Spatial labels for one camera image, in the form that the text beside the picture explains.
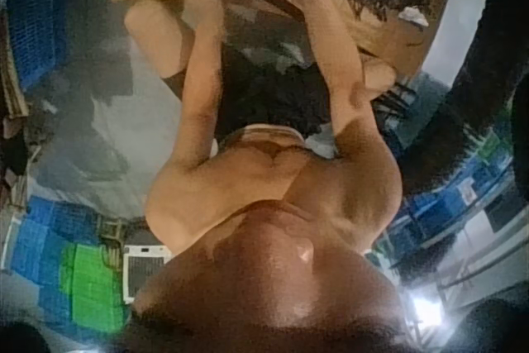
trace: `crate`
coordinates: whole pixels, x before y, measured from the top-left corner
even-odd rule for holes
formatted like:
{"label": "crate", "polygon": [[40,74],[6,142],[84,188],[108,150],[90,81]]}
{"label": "crate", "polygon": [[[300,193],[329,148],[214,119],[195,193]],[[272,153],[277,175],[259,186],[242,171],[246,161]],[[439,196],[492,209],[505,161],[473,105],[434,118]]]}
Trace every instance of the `crate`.
{"label": "crate", "polygon": [[65,202],[54,206],[52,229],[65,239],[74,243],[97,245],[98,215],[92,208]]}
{"label": "crate", "polygon": [[459,192],[444,192],[443,198],[422,214],[422,230],[427,238],[433,237],[449,227],[465,209],[465,202]]}
{"label": "crate", "polygon": [[31,196],[27,203],[26,219],[31,219],[33,222],[49,227],[51,225],[54,205],[54,202],[46,200],[45,198]]}
{"label": "crate", "polygon": [[57,65],[54,1],[7,0],[12,53],[24,92]]}
{"label": "crate", "polygon": [[73,243],[53,231],[48,231],[41,255],[38,284],[53,286],[57,289],[60,287],[63,255],[72,247],[74,247]]}
{"label": "crate", "polygon": [[79,327],[69,318],[54,316],[46,311],[44,322],[50,330],[84,345],[104,346],[108,340],[108,335],[102,332]]}
{"label": "crate", "polygon": [[41,257],[49,228],[26,219],[20,226],[11,259],[11,269],[20,276],[38,283]]}
{"label": "crate", "polygon": [[59,291],[67,295],[72,294],[74,280],[75,245],[63,250],[59,267]]}
{"label": "crate", "polygon": [[73,243],[94,246],[99,243],[98,215],[92,208],[32,196],[26,218],[50,227],[52,231]]}
{"label": "crate", "polygon": [[39,307],[55,317],[72,318],[72,298],[55,287],[41,287]]}
{"label": "crate", "polygon": [[125,324],[125,312],[121,280],[105,263],[102,247],[77,246],[72,318],[81,327],[112,333]]}
{"label": "crate", "polygon": [[438,197],[435,193],[421,193],[408,199],[409,212],[419,218],[421,214],[437,203]]}

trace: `green plastic crate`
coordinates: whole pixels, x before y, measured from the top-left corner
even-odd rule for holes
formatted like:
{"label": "green plastic crate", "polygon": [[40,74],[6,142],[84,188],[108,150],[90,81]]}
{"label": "green plastic crate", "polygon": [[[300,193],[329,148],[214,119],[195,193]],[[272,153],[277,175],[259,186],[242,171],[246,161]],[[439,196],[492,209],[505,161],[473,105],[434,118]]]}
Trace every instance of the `green plastic crate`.
{"label": "green plastic crate", "polygon": [[103,247],[78,245],[72,283],[74,322],[96,331],[113,333],[125,323],[121,280],[105,263]]}

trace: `man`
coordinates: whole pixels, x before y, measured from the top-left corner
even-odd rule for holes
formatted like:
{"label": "man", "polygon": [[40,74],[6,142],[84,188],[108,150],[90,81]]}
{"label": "man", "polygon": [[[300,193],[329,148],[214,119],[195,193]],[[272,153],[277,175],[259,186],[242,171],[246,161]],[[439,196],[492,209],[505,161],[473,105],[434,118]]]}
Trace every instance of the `man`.
{"label": "man", "polygon": [[[401,179],[333,1],[300,3],[328,87],[335,160],[307,150],[294,129],[271,125],[228,135],[210,159],[229,89],[222,82],[224,11],[221,0],[192,3],[201,20],[179,133],[145,212],[176,256],[136,297],[117,345],[138,352],[410,351],[396,340],[398,295],[362,257],[398,210]],[[184,47],[174,63],[186,59]]]}

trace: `dark hair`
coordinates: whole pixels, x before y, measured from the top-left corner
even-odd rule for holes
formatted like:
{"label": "dark hair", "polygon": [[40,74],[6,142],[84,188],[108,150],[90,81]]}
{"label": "dark hair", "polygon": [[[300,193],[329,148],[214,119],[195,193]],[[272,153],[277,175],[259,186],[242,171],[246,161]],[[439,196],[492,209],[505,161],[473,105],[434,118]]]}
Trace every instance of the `dark hair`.
{"label": "dark hair", "polygon": [[[338,332],[316,331],[328,341],[329,350],[392,353],[420,352],[397,327],[379,323],[358,323]],[[122,333],[105,350],[108,353],[177,352],[193,334],[186,327],[174,325],[149,313],[133,314]]]}

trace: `leg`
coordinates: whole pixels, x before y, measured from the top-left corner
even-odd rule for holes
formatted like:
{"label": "leg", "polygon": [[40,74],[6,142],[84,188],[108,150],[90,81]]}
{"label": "leg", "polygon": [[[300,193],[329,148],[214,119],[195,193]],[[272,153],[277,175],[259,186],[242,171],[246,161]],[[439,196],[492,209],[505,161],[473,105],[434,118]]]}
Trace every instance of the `leg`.
{"label": "leg", "polygon": [[142,0],[132,6],[125,16],[125,26],[158,75],[181,99],[182,85],[176,80],[188,66],[193,30],[155,0]]}

